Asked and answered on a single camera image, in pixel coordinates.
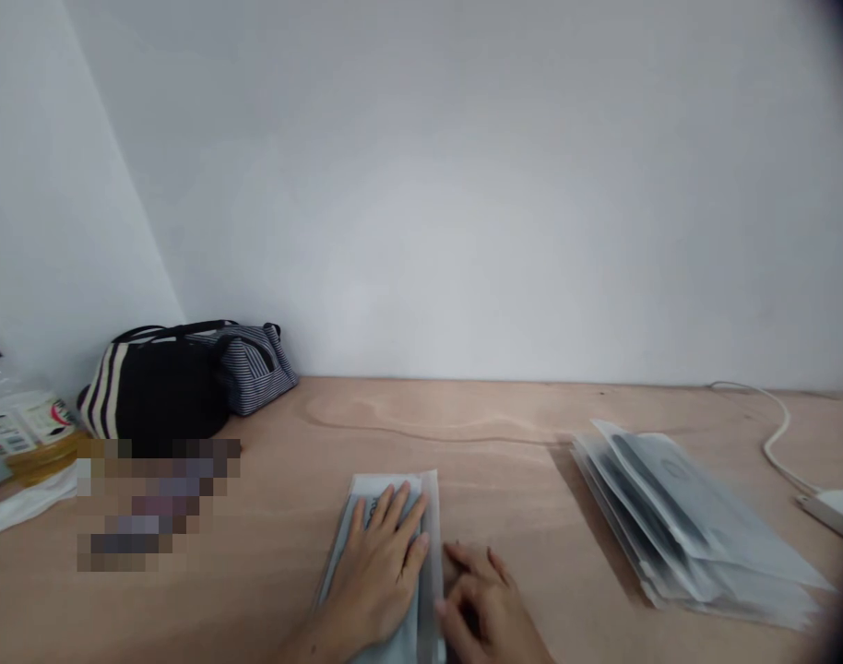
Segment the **white power cord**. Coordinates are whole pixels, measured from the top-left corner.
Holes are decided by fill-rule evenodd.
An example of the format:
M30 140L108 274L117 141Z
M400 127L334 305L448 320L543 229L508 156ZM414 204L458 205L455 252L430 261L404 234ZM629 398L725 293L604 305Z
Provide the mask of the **white power cord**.
M766 442L763 443L763 454L766 456L768 462L775 467L775 470L781 473L787 481L796 484L798 488L803 489L804 491L811 493L812 495L823 491L823 489L815 486L814 484L810 484L789 468L782 466L781 462L778 461L772 454L772 445L778 438L784 435L784 432L787 431L788 427L790 426L790 411L788 410L788 407L784 405L784 402L775 395L766 392L764 389L760 389L759 387L754 387L752 385L743 385L741 383L733 383L731 381L717 381L716 383L711 383L710 385L708 385L708 387L713 389L717 385L733 385L735 387L752 389L756 392L759 392L760 394L766 395L767 397L775 401L781 407L781 410L784 412L784 420L781 423L781 426L779 426L775 430L775 432L772 433L772 435L770 435L768 439L766 439Z

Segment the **power strip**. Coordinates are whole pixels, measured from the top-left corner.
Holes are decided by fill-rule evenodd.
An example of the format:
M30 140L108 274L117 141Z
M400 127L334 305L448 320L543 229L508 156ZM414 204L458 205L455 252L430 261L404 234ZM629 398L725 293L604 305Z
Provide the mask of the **power strip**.
M825 526L843 536L843 489L799 495L797 503Z

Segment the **cooking oil bottle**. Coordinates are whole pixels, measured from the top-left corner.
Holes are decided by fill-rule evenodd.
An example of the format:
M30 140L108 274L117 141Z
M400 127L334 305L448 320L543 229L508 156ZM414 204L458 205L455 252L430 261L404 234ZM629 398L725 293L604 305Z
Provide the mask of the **cooking oil bottle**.
M89 438L44 380L20 375L0 353L0 456L23 486L33 486L77 459Z

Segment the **wooden desk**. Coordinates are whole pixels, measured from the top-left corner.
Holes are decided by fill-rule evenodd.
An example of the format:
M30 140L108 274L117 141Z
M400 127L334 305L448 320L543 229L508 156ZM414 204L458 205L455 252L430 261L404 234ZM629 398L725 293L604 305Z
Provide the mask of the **wooden desk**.
M784 395L775 451L843 488L843 396ZM0 662L269 661L307 612L355 472L440 472L444 539L492 545L562 662L788 662L814 634L656 611L567 453L603 418L661 431L741 496L837 587L843 539L792 503L759 443L764 397L703 389L306 378L222 437L243 440L242 477L205 535L158 572L76 571L76 501L0 535Z

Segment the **bottle label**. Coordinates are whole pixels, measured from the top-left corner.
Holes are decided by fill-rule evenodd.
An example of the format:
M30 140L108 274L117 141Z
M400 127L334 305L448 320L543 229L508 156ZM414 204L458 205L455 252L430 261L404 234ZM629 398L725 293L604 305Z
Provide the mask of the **bottle label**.
M39 445L52 445L77 430L65 402L52 393L33 404L0 412L0 456L29 452Z

